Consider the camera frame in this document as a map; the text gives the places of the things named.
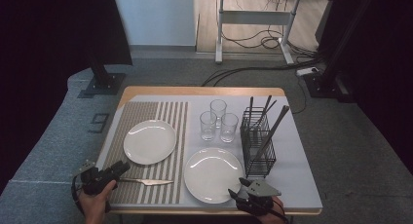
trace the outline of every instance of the white wall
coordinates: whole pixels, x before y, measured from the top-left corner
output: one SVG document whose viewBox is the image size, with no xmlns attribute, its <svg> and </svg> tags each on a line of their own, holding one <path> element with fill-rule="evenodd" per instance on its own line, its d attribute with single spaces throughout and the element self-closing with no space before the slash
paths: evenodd
<svg viewBox="0 0 413 224">
<path fill-rule="evenodd" d="M 130 45 L 195 46 L 194 0 L 116 0 Z"/>
</svg>

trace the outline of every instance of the human hand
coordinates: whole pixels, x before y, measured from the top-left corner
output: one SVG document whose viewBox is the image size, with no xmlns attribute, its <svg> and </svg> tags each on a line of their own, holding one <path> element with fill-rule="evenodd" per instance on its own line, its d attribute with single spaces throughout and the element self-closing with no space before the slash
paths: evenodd
<svg viewBox="0 0 413 224">
<path fill-rule="evenodd" d="M 273 206 L 273 210 L 281 215 L 284 215 L 282 200 L 274 196 L 273 201 L 276 203 Z M 257 216 L 257 218 L 262 224 L 284 224 L 282 219 L 274 214 L 271 214 L 270 212 L 262 216 Z"/>
<path fill-rule="evenodd" d="M 106 201 L 109 199 L 112 189 L 115 187 L 116 181 L 110 181 L 96 196 L 90 196 L 83 191 L 79 195 L 79 202 L 85 213 L 87 224 L 101 224 L 104 219 L 104 210 Z"/>
</svg>

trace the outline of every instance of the placemat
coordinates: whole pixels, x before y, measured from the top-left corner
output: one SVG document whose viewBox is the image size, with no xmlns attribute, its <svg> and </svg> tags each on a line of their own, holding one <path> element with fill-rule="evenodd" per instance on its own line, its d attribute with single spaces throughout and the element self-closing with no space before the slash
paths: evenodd
<svg viewBox="0 0 413 224">
<path fill-rule="evenodd" d="M 125 104 L 103 167 L 110 167 L 122 160 L 131 164 L 131 169 L 124 177 L 167 179 L 173 180 L 173 183 L 145 186 L 140 183 L 120 182 L 118 189 L 111 195 L 111 204 L 179 204 L 188 108 L 188 102 L 175 101 L 130 101 Z M 164 160 L 145 166 L 128 159 L 124 152 L 124 139 L 131 128 L 147 120 L 169 123 L 176 130 L 176 146 Z"/>
</svg>

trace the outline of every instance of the plate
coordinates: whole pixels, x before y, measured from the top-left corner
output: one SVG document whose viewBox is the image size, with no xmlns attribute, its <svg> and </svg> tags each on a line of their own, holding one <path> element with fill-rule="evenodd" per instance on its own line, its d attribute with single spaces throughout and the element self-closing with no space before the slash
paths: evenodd
<svg viewBox="0 0 413 224">
<path fill-rule="evenodd" d="M 165 159 L 175 148 L 176 131 L 168 123 L 149 120 L 134 126 L 124 140 L 124 151 L 129 159 L 151 165 Z"/>
<path fill-rule="evenodd" d="M 238 193 L 244 177 L 240 161 L 228 151 L 207 148 L 194 154 L 185 166 L 184 179 L 189 192 L 198 200 L 220 204 L 231 199 L 228 189 Z"/>
</svg>

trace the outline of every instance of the robotic arm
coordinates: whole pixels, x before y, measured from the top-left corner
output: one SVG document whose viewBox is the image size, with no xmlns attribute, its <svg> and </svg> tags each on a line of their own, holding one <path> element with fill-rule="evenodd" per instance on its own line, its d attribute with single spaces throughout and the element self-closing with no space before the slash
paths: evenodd
<svg viewBox="0 0 413 224">
<path fill-rule="evenodd" d="M 79 171 L 74 174 L 72 180 L 72 198 L 82 214 L 85 213 L 79 202 L 78 190 L 83 189 L 85 194 L 88 195 L 97 195 L 103 191 L 104 187 L 106 187 L 110 181 L 119 181 L 120 176 L 131 168 L 128 162 L 123 163 L 122 161 L 115 163 L 105 170 L 98 170 L 94 165 L 94 162 L 86 161 L 82 167 L 79 168 Z M 79 175 L 82 180 L 81 188 L 76 187 L 76 178 Z M 106 202 L 105 212 L 108 211 L 110 211 L 110 204 Z"/>
<path fill-rule="evenodd" d="M 234 191 L 228 189 L 231 198 L 236 201 L 238 210 L 248 212 L 254 216 L 271 213 L 283 220 L 284 223 L 288 223 L 288 219 L 284 213 L 278 213 L 273 210 L 274 201 L 272 196 L 280 196 L 281 192 L 279 190 L 271 187 L 264 180 L 249 181 L 240 178 L 240 182 L 243 186 L 247 187 L 247 199 L 239 197 Z"/>
</svg>

